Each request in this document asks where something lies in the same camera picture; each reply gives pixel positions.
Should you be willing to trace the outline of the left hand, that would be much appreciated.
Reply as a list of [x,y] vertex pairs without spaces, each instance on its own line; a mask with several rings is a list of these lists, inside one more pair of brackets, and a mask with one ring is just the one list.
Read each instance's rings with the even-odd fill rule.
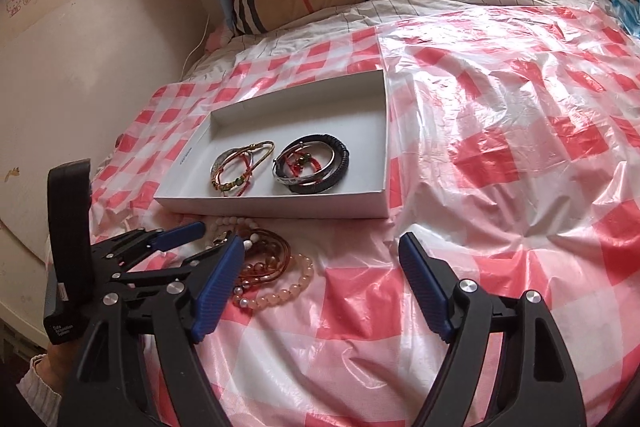
[[49,343],[43,358],[35,364],[35,371],[54,392],[62,395],[74,363],[81,340],[54,345]]

